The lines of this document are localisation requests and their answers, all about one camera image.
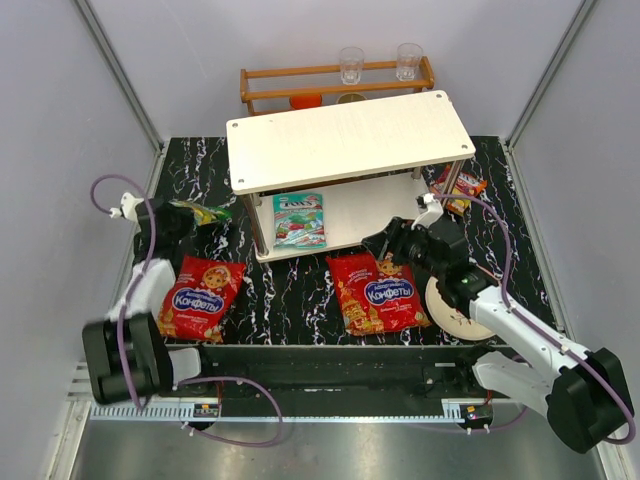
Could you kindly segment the green yellow Fox's candy bag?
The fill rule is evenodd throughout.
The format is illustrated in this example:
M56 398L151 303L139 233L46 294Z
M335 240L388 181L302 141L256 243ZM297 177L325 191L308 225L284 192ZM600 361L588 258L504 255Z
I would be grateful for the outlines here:
M197 227L224 222L231 219L231 213L220 207L206 207L191 201L171 200L171 205L180 208L188 208L194 216Z

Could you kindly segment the teal Fox's mint candy bag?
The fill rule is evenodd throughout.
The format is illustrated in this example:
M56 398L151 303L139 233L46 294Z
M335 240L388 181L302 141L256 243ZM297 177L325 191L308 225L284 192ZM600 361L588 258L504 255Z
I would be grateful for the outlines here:
M274 247L315 249L326 246L323 196L315 192L273 197Z

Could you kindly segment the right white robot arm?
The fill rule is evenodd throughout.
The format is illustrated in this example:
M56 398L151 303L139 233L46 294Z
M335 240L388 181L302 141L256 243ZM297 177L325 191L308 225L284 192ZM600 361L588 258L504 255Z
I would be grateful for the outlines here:
M378 260L427 271L445 303L488 328L518 355L488 351L473 360L476 382L545 417L570 449L586 453L601 442L627 444L636 436L634 408L619 358L591 351L518 307L504 286L473 261L458 225L439 219L428 227L394 217L362 241ZM624 438L614 434L627 429Z

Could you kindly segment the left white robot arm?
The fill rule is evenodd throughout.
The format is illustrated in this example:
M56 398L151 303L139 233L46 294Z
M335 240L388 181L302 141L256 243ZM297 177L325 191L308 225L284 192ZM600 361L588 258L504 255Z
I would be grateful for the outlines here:
M122 195L113 218L135 223L135 257L124 294L105 318L86 324L82 340L91 390L100 405L167 393L201 372L195 350L171 355L166 337L222 340L220 325L239 293L243 263L185 254L184 240L208 242L231 219L222 208Z

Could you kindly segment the right red Konfety candy bag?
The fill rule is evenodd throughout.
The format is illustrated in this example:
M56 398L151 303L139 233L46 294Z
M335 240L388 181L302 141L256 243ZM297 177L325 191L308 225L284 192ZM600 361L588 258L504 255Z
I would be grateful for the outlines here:
M345 329L356 336L427 327L414 276L390 255L358 253L327 260Z

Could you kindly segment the orange Fox's candy bag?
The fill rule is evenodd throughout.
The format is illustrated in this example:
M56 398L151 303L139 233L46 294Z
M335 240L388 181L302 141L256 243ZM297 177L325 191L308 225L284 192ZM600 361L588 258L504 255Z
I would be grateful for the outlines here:
M429 190L432 193L441 193L443 191L450 170L451 166L447 165L438 179L430 186ZM488 182L486 180L479 180L469 173L461 172L456 179L452 194L478 197L486 189L487 185ZM463 216L470 206L471 201L468 199L449 199L446 209L453 214Z

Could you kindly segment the left red Konfety candy bag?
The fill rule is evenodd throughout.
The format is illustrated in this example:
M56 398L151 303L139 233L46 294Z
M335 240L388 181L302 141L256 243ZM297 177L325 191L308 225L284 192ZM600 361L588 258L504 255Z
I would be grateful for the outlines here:
M160 334L180 340L221 343L221 324L244 279L244 263L185 256L156 324Z

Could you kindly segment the cream floral plate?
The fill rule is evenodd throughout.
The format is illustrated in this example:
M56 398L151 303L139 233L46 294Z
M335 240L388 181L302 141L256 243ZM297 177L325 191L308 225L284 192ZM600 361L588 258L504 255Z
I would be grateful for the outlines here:
M433 321L449 335L467 341L483 341L494 336L488 328L448 306L437 289L435 277L426 284L425 302Z

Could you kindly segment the black marble mat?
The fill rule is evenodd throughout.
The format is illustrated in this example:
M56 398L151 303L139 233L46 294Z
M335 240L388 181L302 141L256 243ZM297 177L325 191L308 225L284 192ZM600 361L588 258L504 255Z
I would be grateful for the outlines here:
M512 271L508 291L532 314L556 326L503 146L496 136L475 136L472 141L476 154L466 161L464 170L488 182L480 198L492 206L509 230ZM246 265L242 290L222 321L226 344L430 346L460 342L436 324L395 333L353 336L344 327L327 254L270 264L258 262L249 218L230 187L227 144L223 137L171 139L166 145L155 193L166 199L221 207L231 213L230 222L236 230L225 248L195 250L194 234L184 241L189 255Z

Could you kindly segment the olive round lid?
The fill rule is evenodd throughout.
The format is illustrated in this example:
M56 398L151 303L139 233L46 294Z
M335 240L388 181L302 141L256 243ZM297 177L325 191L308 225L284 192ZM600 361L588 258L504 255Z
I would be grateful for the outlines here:
M337 98L336 103L337 104L348 104L348 103L355 103L355 102L365 101L366 99L367 99L366 96L364 96L363 94L357 93L357 92L344 93L344 94L340 95Z

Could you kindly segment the brown wooden rack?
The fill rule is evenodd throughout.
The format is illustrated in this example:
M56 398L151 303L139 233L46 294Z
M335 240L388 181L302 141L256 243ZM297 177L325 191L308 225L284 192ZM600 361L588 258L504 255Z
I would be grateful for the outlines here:
M256 102L273 102L276 99L289 100L295 96L321 95L340 97L345 94L369 94L409 90L419 93L433 90L435 73L427 56L418 63L416 77L412 81L396 78L395 61L365 62L360 81L355 85L344 84L338 64L290 67L264 70L240 70L239 97L250 116L279 113L291 109L259 109Z

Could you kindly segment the right clear drinking glass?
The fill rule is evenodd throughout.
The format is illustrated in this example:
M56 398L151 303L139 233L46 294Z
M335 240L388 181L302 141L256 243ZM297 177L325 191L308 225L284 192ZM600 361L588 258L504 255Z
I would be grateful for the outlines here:
M403 43L397 48L396 78L401 82L413 81L417 75L419 64L423 56L420 45Z

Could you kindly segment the clear drinking glass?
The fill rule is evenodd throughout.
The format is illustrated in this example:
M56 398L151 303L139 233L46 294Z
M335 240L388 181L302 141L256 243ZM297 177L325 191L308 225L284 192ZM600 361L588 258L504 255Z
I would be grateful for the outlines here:
M419 64L423 56L420 45L403 43L397 48L396 78L401 82L413 81L417 75Z
M340 78L344 85L357 85L364 69L364 51L359 47L345 47L339 53Z

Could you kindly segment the left clear drinking glass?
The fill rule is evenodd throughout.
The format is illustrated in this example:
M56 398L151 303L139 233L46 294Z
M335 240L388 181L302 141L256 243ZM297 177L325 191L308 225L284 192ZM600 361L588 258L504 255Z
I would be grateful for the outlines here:
M340 78L344 85L357 85L364 69L364 51L359 47L345 47L339 53Z

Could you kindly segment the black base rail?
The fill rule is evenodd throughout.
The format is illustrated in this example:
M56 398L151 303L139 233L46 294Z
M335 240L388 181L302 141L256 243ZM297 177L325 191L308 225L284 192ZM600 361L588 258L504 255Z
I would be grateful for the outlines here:
M466 347L448 346L200 346L197 383L177 388L196 396L222 395L226 417L371 417L376 421L440 415L444 399L484 403L489 394L462 370Z

